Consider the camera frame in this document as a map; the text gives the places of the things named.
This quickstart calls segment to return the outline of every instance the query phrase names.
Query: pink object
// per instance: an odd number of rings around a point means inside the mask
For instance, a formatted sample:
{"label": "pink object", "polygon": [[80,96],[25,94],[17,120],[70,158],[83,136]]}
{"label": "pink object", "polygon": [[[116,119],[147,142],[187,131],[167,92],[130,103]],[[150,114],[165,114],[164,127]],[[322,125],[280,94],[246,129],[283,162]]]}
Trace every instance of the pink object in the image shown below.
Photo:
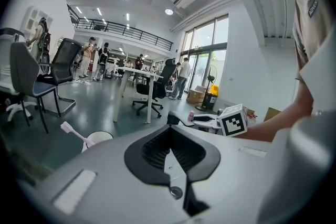
{"label": "pink object", "polygon": [[194,115],[195,115],[195,112],[193,110],[190,111],[189,116],[188,116],[188,121],[192,121],[194,118]]}

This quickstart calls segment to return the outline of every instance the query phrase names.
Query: round ceiling light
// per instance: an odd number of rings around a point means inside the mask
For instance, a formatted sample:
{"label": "round ceiling light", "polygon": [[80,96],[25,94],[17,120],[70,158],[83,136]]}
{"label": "round ceiling light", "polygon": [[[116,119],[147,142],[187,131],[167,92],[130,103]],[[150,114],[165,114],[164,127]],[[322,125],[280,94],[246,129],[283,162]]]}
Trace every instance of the round ceiling light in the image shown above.
{"label": "round ceiling light", "polygon": [[173,15],[173,13],[174,13],[170,8],[166,9],[165,12],[168,15]]}

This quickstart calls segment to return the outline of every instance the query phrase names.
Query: white table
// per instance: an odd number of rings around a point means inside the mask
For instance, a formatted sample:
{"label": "white table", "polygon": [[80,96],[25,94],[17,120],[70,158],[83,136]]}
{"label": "white table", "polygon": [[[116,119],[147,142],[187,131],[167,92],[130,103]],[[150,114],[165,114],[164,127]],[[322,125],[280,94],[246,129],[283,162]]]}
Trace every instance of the white table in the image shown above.
{"label": "white table", "polygon": [[148,94],[148,110],[147,110],[147,121],[146,123],[151,123],[151,112],[152,112],[152,95],[153,95],[153,86],[154,86],[154,78],[163,78],[162,76],[159,76],[158,74],[149,73],[146,71],[129,68],[129,67],[118,67],[118,69],[122,69],[125,71],[124,76],[121,80],[121,85],[118,91],[118,94],[116,96],[116,102],[114,105],[114,118],[113,121],[117,122],[118,120],[118,114],[119,114],[119,106],[122,99],[122,96],[124,94],[124,91],[126,89],[127,81],[131,75],[132,72],[143,74],[143,75],[150,75],[151,81],[149,83],[149,94]]}

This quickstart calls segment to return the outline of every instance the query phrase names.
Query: railing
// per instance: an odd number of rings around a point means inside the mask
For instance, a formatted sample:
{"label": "railing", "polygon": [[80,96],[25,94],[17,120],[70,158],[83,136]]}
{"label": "railing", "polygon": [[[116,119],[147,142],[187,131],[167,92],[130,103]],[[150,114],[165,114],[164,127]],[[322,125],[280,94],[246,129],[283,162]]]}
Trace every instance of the railing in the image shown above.
{"label": "railing", "polygon": [[75,27],[79,20],[79,17],[69,5],[68,5],[68,11],[69,11],[71,23]]}
{"label": "railing", "polygon": [[134,38],[140,41],[147,42],[154,46],[158,46],[162,49],[170,50],[172,47],[172,42],[158,37],[156,35],[147,33],[145,31],[138,30],[133,27],[129,27],[122,24],[112,23],[112,22],[103,22],[102,20],[95,19],[78,19],[76,23],[76,28],[81,29],[91,29],[97,31],[109,32],[125,37]]}

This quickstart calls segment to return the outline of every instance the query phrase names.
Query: floor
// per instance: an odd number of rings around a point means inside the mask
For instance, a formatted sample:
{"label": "floor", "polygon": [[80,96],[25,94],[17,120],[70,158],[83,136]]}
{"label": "floor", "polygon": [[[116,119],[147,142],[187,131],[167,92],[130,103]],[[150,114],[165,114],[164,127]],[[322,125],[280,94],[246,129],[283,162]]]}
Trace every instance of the floor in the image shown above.
{"label": "floor", "polygon": [[[82,141],[73,134],[66,134],[60,128],[63,121],[67,121],[85,137],[95,131],[106,131],[115,138],[154,126],[162,127],[166,123],[169,110],[178,111],[186,118],[190,110],[195,110],[194,105],[186,102],[185,94],[182,100],[158,99],[158,103],[164,106],[164,109],[160,110],[162,117],[157,118],[157,114],[152,110],[151,123],[146,124],[147,109],[142,110],[140,116],[136,116],[135,110],[141,105],[132,106],[132,100],[139,100],[144,96],[138,94],[135,97],[136,90],[129,84],[120,106],[118,122],[114,123],[112,120],[114,96],[121,80],[113,78],[96,82],[92,81],[91,75],[86,80],[91,85],[68,82],[59,87],[59,95],[75,99],[76,105],[61,118],[50,113],[44,114],[49,134],[45,132],[39,113],[33,106],[28,107],[34,117],[30,121],[30,127],[27,126],[22,112],[14,115],[14,126],[6,122],[6,113],[0,114],[2,136],[7,147],[19,152],[20,156],[34,167],[51,172],[80,154],[82,150]],[[43,100],[46,108],[56,109],[52,93]],[[68,104],[59,101],[61,110]]]}

